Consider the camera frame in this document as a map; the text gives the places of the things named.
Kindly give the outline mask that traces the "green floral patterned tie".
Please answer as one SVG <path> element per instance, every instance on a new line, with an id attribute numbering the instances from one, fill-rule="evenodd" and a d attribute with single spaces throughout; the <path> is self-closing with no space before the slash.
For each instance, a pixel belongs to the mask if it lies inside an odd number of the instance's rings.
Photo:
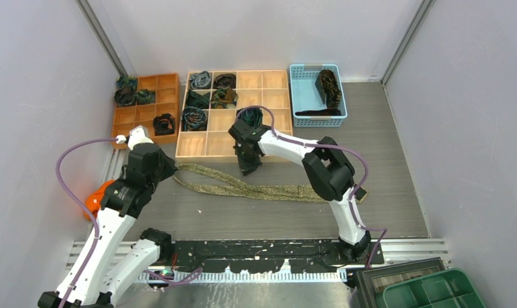
<path id="1" fill-rule="evenodd" d="M 197 193 L 271 201 L 303 201 L 311 203 L 323 201 L 309 184 L 251 185 L 220 170 L 198 164 L 180 164 L 178 170 L 188 171 L 220 181 L 220 184 L 195 184 L 173 176 L 177 183 Z"/>

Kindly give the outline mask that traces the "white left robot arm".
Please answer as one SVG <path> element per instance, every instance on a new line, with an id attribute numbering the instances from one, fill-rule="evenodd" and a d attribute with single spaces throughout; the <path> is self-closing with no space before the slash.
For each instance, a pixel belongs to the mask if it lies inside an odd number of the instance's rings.
<path id="1" fill-rule="evenodd" d="M 105 189 L 97 214 L 87 212 L 93 229 L 82 251 L 57 289 L 41 294 L 39 307 L 115 307 L 139 275 L 173 258 L 171 235 L 148 228 L 121 261 L 114 261 L 119 245 L 159 183 L 177 170 L 175 161 L 142 125 L 114 141 L 128 146 L 128 161 L 121 176 Z"/>

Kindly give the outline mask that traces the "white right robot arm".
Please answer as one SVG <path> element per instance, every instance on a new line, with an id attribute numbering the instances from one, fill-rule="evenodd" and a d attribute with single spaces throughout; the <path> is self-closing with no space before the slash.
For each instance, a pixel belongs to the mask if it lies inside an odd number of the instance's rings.
<path id="1" fill-rule="evenodd" d="M 356 201 L 351 196 L 356 191 L 355 169 L 332 138 L 300 139 L 264 124 L 253 128 L 242 119 L 237 120 L 228 133 L 235 141 L 234 150 L 244 176 L 257 170 L 265 155 L 301 166 L 312 190 L 332 209 L 343 257 L 356 264 L 367 256 L 371 235 L 359 221 Z"/>

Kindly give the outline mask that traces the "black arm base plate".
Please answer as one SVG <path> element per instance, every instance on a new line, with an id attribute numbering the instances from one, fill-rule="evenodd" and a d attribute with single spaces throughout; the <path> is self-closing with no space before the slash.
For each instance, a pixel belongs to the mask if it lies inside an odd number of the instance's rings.
<path id="1" fill-rule="evenodd" d="M 153 263 L 169 270 L 204 273 L 278 273 L 287 265 L 290 273 L 333 273 L 346 266 L 384 263 L 381 248 L 374 244 L 351 261 L 337 239 L 279 239 L 230 241 L 177 241 L 173 252 Z"/>

